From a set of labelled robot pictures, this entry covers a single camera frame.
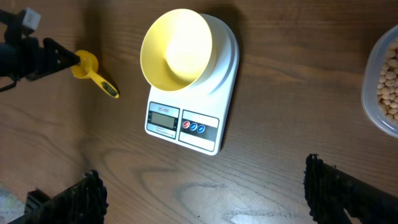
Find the yellow plastic measuring scoop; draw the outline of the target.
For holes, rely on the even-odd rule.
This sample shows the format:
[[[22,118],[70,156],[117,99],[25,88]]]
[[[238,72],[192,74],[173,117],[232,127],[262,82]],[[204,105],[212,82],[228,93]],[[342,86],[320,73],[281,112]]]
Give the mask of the yellow plastic measuring scoop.
[[[79,56],[80,62],[71,67],[73,76],[79,79],[91,79],[107,95],[119,98],[120,94],[116,87],[98,74],[98,59],[92,53],[85,50],[78,50],[75,54]]]

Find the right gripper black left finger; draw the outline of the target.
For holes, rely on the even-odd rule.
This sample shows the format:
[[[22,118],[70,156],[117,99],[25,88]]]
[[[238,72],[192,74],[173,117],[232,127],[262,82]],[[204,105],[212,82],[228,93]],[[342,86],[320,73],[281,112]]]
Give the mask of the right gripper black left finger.
[[[104,224],[107,189],[96,170],[54,197],[36,189],[27,193],[24,214],[9,224]]]

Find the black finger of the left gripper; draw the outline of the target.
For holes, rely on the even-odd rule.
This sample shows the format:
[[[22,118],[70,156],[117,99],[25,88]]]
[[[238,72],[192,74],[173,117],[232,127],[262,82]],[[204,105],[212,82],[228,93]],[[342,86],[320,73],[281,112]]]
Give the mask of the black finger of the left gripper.
[[[43,40],[43,45],[40,48],[40,76],[42,77],[80,63],[79,56],[49,37]]]

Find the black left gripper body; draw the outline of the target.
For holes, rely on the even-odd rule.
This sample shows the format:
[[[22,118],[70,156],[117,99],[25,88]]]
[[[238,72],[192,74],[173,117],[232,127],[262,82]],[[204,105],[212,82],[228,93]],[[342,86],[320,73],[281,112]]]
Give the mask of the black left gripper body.
[[[17,82],[22,78],[34,81],[40,76],[40,44],[22,26],[24,10],[17,14],[1,10],[1,23],[6,26],[1,43],[1,76]]]

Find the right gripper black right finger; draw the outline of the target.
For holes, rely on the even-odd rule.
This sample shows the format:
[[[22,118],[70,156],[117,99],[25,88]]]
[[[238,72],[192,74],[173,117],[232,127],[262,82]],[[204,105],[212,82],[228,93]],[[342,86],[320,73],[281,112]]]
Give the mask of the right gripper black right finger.
[[[329,166],[316,154],[306,158],[303,180],[310,216],[317,223],[397,223],[397,197]]]

